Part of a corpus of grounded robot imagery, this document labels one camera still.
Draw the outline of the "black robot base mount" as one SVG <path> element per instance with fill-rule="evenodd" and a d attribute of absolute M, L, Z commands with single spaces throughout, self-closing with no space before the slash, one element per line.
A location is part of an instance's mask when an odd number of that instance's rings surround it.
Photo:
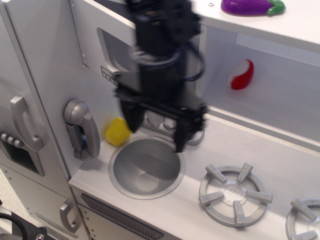
<path fill-rule="evenodd" d="M 36 227 L 20 216 L 3 207 L 0 202 L 1 240 L 52 240 L 45 227 Z"/>

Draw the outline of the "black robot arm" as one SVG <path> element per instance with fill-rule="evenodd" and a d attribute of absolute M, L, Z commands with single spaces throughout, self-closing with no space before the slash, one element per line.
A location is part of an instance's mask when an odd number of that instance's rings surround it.
<path fill-rule="evenodd" d="M 206 104 L 188 84 L 204 70 L 187 74 L 188 53 L 203 57 L 191 39 L 201 31 L 200 16 L 189 0 L 128 0 L 135 25 L 136 44 L 131 59 L 137 72 L 121 73 L 116 96 L 129 129 L 135 132 L 151 111 L 176 122 L 175 150 L 184 150 L 187 141 L 204 128 Z"/>

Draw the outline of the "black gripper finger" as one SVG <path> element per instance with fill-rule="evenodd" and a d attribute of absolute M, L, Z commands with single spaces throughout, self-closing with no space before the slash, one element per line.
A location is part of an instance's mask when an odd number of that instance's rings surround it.
<path fill-rule="evenodd" d="M 120 100 L 120 108 L 128 128 L 135 133 L 144 121 L 145 109 L 136 103 Z"/>
<path fill-rule="evenodd" d="M 177 153 L 182 153 L 187 141 L 191 140 L 198 131 L 200 131 L 200 124 L 198 122 L 188 118 L 178 119 L 173 138 L 175 151 Z"/>

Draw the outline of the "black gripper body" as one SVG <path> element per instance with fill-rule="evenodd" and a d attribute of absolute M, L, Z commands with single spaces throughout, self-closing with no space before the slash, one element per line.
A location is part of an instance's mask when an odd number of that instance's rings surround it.
<path fill-rule="evenodd" d="M 191 119 L 204 128 L 207 106 L 188 89 L 188 83 L 198 80 L 205 63 L 194 75 L 187 75 L 184 57 L 167 61 L 140 61 L 137 72 L 124 72 L 117 80 L 116 95 L 120 100 L 140 105 L 176 122 Z"/>

